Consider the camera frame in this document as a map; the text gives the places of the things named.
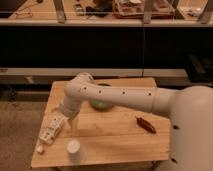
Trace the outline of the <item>white cylindrical wrist gripper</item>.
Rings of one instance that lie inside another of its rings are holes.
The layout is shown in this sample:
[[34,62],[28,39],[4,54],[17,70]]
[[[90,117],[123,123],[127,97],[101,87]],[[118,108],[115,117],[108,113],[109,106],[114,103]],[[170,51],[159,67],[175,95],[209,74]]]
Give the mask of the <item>white cylindrical wrist gripper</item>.
[[59,103],[59,111],[69,118],[67,120],[70,130],[76,131],[78,129],[79,117],[77,116],[80,112],[81,102],[64,99]]

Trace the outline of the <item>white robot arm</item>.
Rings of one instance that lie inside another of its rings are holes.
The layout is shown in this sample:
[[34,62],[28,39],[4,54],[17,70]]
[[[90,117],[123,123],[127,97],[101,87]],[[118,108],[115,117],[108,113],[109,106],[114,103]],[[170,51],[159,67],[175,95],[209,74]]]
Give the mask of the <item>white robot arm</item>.
[[213,171],[213,88],[102,86],[90,74],[80,73],[66,84],[59,110],[74,119],[85,100],[167,114],[171,121],[169,171]]

